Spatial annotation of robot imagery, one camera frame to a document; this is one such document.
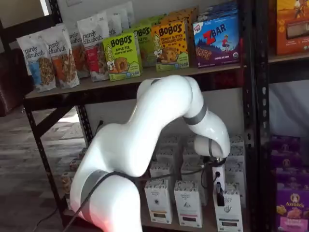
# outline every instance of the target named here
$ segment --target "orange box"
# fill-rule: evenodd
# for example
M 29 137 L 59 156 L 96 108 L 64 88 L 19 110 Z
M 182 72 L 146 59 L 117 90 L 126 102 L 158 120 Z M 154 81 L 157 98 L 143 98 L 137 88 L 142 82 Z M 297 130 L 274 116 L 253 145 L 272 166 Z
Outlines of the orange box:
M 277 54 L 309 49 L 309 5 L 305 0 L 277 0 Z

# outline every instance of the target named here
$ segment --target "white box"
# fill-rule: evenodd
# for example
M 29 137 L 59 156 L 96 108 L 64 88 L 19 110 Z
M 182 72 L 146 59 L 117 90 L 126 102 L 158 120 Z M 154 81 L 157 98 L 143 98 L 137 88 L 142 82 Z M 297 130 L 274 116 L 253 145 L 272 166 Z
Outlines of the white box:
M 245 147 L 245 142 L 243 140 L 242 135 L 240 134 L 231 134 L 230 143 L 231 143 L 231 146 L 241 146 L 243 148 Z
M 146 182 L 145 193 L 152 222 L 172 223 L 173 212 L 170 204 L 167 182 L 168 180 L 166 179 Z
M 246 182 L 243 163 L 237 163 L 236 166 L 225 167 L 225 181 L 230 183 L 239 184 L 240 203 L 241 206 L 246 208 Z
M 207 205 L 208 193 L 207 193 L 207 190 L 204 189 L 202 184 L 201 184 L 201 173 L 202 172 L 194 173 L 194 174 L 191 174 L 191 175 L 183 175 L 185 173 L 197 171 L 198 169 L 201 169 L 202 167 L 203 167 L 203 163 L 198 163 L 198 164 L 193 163 L 192 164 L 192 163 L 186 162 L 186 163 L 183 163 L 183 165 L 182 165 L 181 173 L 182 173 L 182 179 L 184 181 L 192 180 L 192 181 L 196 182 L 196 184 L 198 186 L 198 192 L 199 192 L 199 198 L 200 198 L 201 204 Z M 206 172 L 204 172 L 204 177 L 203 177 L 202 181 L 203 181 L 204 187 L 207 188 Z
M 241 146 L 231 146 L 231 151 L 228 157 L 226 157 L 226 164 L 233 162 L 242 162 L 244 163 L 244 148 Z
M 218 231 L 243 232 L 238 185 L 226 183 L 223 197 L 225 205 L 218 206 L 217 196 L 213 195 Z
M 174 173 L 180 177 L 180 167 L 183 163 L 183 158 L 179 154 L 178 146 L 160 145 L 156 152 L 156 160 L 160 163 L 171 164 Z
M 176 181 L 174 193 L 179 224 L 202 228 L 202 207 L 196 183 L 194 181 Z
M 185 146 L 183 148 L 183 162 L 185 163 L 199 163 L 202 156 L 195 152 L 192 146 Z
M 172 166 L 169 163 L 161 163 L 157 161 L 151 162 L 150 165 L 150 176 L 157 177 L 161 175 L 172 174 Z M 175 202 L 174 197 L 174 185 L 175 185 L 175 176 L 169 176 L 166 178 L 168 180 L 167 185 L 169 189 L 169 196 L 172 202 Z

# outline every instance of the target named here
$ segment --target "dark chair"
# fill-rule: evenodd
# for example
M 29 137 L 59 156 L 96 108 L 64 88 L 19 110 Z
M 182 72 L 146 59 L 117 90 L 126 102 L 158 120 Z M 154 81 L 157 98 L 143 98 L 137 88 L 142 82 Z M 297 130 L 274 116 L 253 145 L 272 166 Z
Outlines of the dark chair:
M 33 81 L 28 76 L 23 53 L 11 49 L 10 43 L 17 38 L 44 30 L 55 25 L 52 15 L 3 28 L 0 21 L 0 39 L 4 53 L 0 54 L 0 116 L 7 115 L 22 103 L 23 97 L 33 90 Z

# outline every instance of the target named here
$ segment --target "bobo's logo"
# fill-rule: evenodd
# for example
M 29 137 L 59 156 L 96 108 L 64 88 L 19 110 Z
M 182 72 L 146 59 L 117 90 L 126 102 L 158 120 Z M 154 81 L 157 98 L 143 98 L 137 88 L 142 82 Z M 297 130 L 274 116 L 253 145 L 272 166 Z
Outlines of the bobo's logo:
M 209 31 L 206 31 L 203 34 L 204 39 L 206 39 L 206 44 L 210 45 L 214 42 L 216 42 L 216 36 L 226 31 L 225 24 L 221 24 L 216 29 L 211 29 Z
M 287 202 L 286 205 L 287 206 L 294 206 L 294 207 L 302 207 L 304 208 L 304 204 L 300 203 L 300 196 L 297 193 L 293 193 L 290 196 L 290 200 L 291 202 Z
M 159 34 L 160 34 L 160 36 L 165 35 L 165 34 L 171 35 L 174 32 L 180 33 L 181 31 L 182 31 L 182 25 L 176 24 L 174 26 L 170 26 L 170 27 L 167 27 L 167 28 L 160 28 Z
M 111 41 L 112 47 L 115 47 L 116 45 L 124 45 L 124 44 L 130 44 L 132 42 L 132 35 L 127 35 L 125 37 L 122 37 L 120 39 L 115 39 Z
M 150 27 L 145 27 L 143 29 L 136 30 L 139 36 L 148 35 L 150 33 Z

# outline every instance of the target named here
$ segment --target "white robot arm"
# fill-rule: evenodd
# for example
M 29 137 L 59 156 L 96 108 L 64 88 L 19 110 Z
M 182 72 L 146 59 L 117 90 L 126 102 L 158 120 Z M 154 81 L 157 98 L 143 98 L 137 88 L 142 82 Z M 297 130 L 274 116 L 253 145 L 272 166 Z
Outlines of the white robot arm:
M 108 173 L 142 176 L 162 129 L 181 116 L 199 135 L 195 139 L 197 153 L 228 156 L 230 143 L 225 124 L 207 109 L 193 78 L 173 75 L 145 80 L 128 122 L 106 125 L 94 137 L 71 186 L 72 209 L 77 211 L 92 187 Z M 224 179 L 217 181 L 224 188 Z M 105 232 L 142 232 L 139 192 L 134 183 L 121 176 L 106 178 L 79 216 Z

